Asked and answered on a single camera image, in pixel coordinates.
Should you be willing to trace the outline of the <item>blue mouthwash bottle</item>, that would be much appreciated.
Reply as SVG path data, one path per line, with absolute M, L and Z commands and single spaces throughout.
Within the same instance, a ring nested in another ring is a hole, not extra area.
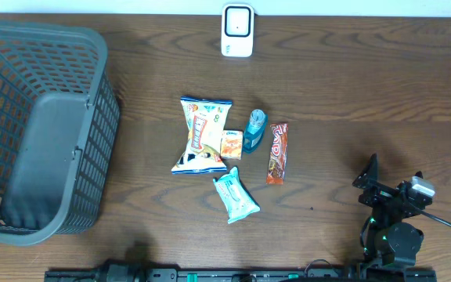
M 262 141 L 267 121 L 268 115 L 263 110 L 255 109 L 251 112 L 244 132 L 244 153 L 251 154 L 257 150 Z

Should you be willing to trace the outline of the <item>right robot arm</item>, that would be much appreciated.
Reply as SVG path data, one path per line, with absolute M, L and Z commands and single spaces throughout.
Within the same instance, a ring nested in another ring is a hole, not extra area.
M 372 154 L 352 185 L 361 189 L 358 201 L 372 208 L 360 234 L 364 260 L 355 268 L 366 280 L 406 280 L 406 270 L 415 266 L 424 239 L 419 229 L 403 220 L 414 216 L 408 201 L 409 185 L 392 188 L 378 181 L 378 159 Z

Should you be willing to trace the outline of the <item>orange Top chocolate bar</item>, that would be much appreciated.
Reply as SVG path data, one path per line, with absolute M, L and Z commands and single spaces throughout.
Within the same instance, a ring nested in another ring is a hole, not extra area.
M 282 185 L 287 163 L 287 123 L 271 125 L 273 142 L 266 176 L 267 184 Z

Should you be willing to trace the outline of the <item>yellow snack chip bag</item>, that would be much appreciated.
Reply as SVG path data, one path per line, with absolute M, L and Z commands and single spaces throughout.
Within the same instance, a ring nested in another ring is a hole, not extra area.
M 226 165 L 220 153 L 222 132 L 233 101 L 182 96 L 180 102 L 188 137 L 186 148 L 171 173 L 196 175 L 225 172 Z

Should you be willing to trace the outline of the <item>white wet wipes pack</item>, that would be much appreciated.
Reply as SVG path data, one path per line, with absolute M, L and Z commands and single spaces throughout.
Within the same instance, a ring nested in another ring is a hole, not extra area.
M 237 167 L 231 168 L 229 173 L 220 178 L 213 179 L 213 183 L 228 213 L 228 224 L 245 219 L 250 214 L 261 210 L 260 206 L 244 189 Z

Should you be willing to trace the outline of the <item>grey plastic shopping basket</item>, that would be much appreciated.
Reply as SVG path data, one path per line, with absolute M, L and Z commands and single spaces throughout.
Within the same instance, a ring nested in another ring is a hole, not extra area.
M 0 21 L 0 244 L 94 225 L 120 120 L 107 57 L 91 29 Z

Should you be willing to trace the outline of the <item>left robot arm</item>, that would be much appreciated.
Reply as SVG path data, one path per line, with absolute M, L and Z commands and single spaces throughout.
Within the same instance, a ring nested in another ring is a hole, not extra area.
M 146 282 L 146 272 L 139 264 L 105 261 L 96 270 L 95 282 Z

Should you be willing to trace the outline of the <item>orange tissue pack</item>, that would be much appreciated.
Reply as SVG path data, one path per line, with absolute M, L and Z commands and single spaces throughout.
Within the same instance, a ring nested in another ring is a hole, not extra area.
M 221 140 L 221 157 L 240 160 L 243 152 L 243 140 L 244 134 L 242 131 L 224 130 Z

